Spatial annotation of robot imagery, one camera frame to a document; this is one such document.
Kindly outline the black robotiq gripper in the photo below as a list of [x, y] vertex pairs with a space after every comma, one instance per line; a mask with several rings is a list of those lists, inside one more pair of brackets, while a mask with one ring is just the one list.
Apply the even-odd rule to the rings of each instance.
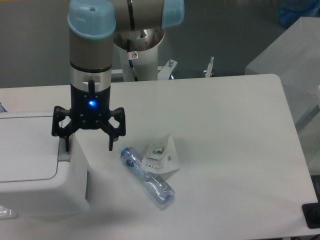
[[[85, 72], [70, 68], [71, 108], [55, 106], [52, 116], [51, 135], [65, 142], [65, 151], [70, 151], [70, 136], [79, 128], [101, 129], [109, 136], [108, 149], [113, 150], [114, 142], [126, 135], [126, 115], [123, 107], [110, 110], [112, 70]], [[60, 122], [70, 118], [62, 127]], [[109, 120], [118, 122], [114, 127]]]

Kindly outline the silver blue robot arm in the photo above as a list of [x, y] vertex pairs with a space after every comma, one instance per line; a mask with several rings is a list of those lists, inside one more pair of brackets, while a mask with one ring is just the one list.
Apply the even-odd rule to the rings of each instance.
[[77, 130], [101, 129], [109, 148], [126, 134], [125, 110], [110, 109], [114, 35], [179, 25], [185, 15], [182, 0], [72, 0], [69, 3], [69, 63], [71, 107], [56, 106], [52, 131], [70, 151]]

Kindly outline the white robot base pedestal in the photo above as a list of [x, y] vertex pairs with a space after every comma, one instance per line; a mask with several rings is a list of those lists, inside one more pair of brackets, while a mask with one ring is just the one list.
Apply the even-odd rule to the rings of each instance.
[[162, 28], [123, 31], [114, 35], [125, 82], [158, 79], [158, 49], [164, 36]]

